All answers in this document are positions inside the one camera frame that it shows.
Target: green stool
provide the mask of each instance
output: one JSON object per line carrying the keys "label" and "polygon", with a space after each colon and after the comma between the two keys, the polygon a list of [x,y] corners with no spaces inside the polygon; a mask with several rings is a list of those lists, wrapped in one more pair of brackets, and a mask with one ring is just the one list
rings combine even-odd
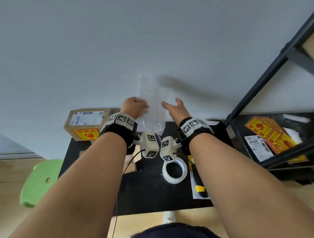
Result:
{"label": "green stool", "polygon": [[57,181],[63,160],[47,160],[35,165],[26,179],[20,196],[20,204],[33,208]]}

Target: table surface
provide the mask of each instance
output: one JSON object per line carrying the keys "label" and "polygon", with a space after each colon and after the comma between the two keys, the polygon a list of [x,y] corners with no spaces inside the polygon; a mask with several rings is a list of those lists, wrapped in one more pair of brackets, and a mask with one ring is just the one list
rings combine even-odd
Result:
{"label": "table surface", "polygon": [[[254,132],[252,132],[250,129],[248,129],[245,126],[245,124],[249,120],[251,120],[253,116],[270,117],[270,118],[274,119],[281,127],[289,128],[289,129],[293,129],[293,130],[297,131],[300,135],[300,138],[303,141],[306,141],[309,138],[314,136],[314,113],[287,113],[287,114],[300,116],[300,117],[307,117],[307,118],[311,119],[311,122],[302,123],[302,122],[289,120],[289,119],[284,118],[282,113],[273,113],[273,114],[260,113],[260,114],[249,114],[249,115],[237,116],[231,122],[231,126],[232,126],[232,129],[237,136],[238,141],[240,142],[240,146],[243,150],[243,153],[246,156],[250,157],[255,162],[257,162],[257,163],[259,162],[257,157],[255,156],[255,154],[253,153],[253,151],[251,150],[251,148],[247,144],[247,141],[244,138],[245,136],[255,135]],[[314,173],[308,167],[314,166],[314,154],[308,154],[307,157],[309,159],[309,161],[307,161],[307,162],[300,162],[300,163],[295,163],[295,164],[284,163],[284,164],[281,164],[281,165],[278,165],[278,166],[271,168],[270,172],[273,173],[275,176],[276,176],[276,174],[280,174],[280,176],[276,176],[280,180],[287,180],[287,179],[288,180],[291,180],[291,179],[294,180],[293,177],[295,177],[296,179],[301,179],[302,176],[304,176],[305,178],[307,176],[309,176],[308,179],[312,179],[312,178],[314,178]],[[292,172],[291,171],[291,170],[300,169],[300,168],[304,168],[304,169],[299,170],[299,172],[296,172],[296,171]]]}
{"label": "table surface", "polygon": [[[166,122],[166,128],[161,138],[166,136],[177,138],[177,128],[174,122]],[[211,128],[219,140],[233,147],[222,122]],[[90,145],[89,141],[77,142],[73,138],[71,139],[59,177],[77,160],[79,152],[86,150]],[[142,158],[139,160],[136,163],[136,172],[123,175],[118,194],[118,215],[213,206],[211,200],[193,199],[190,173],[179,184],[168,183],[162,176],[163,164],[164,161],[158,153],[153,159]],[[169,174],[176,173],[177,166],[169,166],[167,170]]]}

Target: shoe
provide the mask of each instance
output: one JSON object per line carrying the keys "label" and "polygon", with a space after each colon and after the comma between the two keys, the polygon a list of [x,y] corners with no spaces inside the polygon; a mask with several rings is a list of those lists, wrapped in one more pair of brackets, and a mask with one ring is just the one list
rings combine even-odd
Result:
{"label": "shoe", "polygon": [[163,224],[169,224],[176,222],[176,214],[174,211],[166,211],[164,212],[164,217],[162,219]]}

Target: white tape roll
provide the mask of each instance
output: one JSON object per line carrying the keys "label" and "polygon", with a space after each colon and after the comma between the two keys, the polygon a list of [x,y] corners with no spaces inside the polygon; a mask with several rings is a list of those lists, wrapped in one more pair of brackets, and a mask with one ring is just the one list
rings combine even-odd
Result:
{"label": "white tape roll", "polygon": [[[170,163],[177,163],[178,165],[180,165],[180,167],[182,169],[182,176],[180,178],[170,177],[170,175],[168,174],[168,172],[166,170],[167,165]],[[162,175],[164,176],[165,180],[169,183],[172,183],[172,184],[180,183],[187,176],[187,165],[182,159],[180,159],[178,157],[176,160],[173,160],[170,162],[164,162],[164,166],[162,167]]]}

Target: plastic bag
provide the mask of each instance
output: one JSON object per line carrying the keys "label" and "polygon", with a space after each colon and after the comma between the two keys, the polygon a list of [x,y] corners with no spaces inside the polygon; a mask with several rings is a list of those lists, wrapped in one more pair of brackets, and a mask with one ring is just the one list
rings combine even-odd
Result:
{"label": "plastic bag", "polygon": [[141,75],[137,97],[144,99],[149,105],[148,113],[136,120],[137,131],[153,131],[162,135],[166,127],[166,110],[161,106],[161,102],[167,99],[165,89],[158,86],[152,77]]}

